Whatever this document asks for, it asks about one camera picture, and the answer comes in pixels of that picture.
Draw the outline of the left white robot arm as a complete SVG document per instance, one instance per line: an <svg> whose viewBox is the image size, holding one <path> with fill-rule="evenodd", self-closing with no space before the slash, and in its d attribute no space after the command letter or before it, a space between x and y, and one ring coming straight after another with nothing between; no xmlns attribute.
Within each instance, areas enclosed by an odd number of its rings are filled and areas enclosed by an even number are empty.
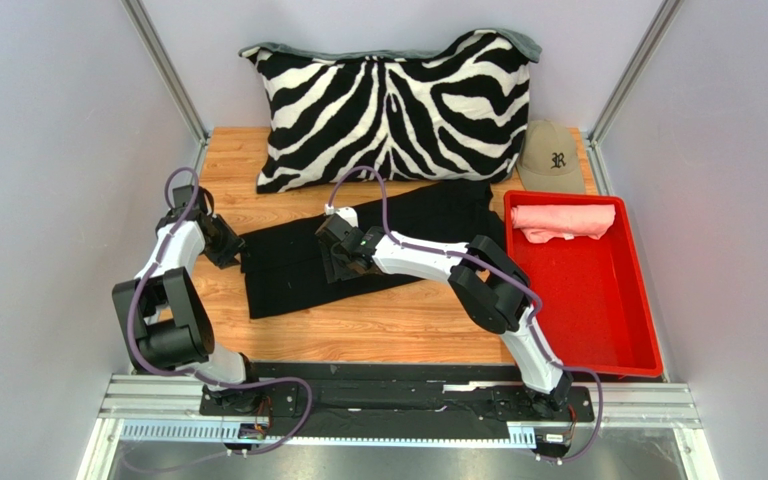
<svg viewBox="0 0 768 480"><path fill-rule="evenodd" d="M145 266L112 290L132 365L154 375L193 376L210 391L256 382L250 360L216 341L192 281L199 257L219 269L240 266L244 240L215 213L212 194L194 186L173 190L155 233Z"/></svg>

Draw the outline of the black t-shirt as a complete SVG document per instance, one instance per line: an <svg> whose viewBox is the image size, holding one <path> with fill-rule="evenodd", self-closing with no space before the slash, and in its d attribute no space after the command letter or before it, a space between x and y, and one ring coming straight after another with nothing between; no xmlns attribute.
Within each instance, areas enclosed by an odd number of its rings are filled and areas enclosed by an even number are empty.
<svg viewBox="0 0 768 480"><path fill-rule="evenodd" d="M487 182L444 181L404 194L387 195L388 223L399 234L444 243L485 235L504 248L506 227L491 209ZM324 217L295 220L246 233L245 274L249 314L260 319L418 281L407 275L370 275L327 282L315 231Z"/></svg>

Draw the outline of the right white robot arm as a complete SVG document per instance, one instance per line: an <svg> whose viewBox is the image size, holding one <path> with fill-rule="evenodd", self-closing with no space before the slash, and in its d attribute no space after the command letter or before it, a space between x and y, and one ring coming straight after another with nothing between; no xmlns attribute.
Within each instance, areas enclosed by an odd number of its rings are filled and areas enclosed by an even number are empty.
<svg viewBox="0 0 768 480"><path fill-rule="evenodd" d="M449 286L468 317L497 334L539 409L566 408L572 375L537 321L543 306L523 270L491 238L420 240L383 227L362 231L348 209L325 217L315 232L330 283L371 275L406 275Z"/></svg>

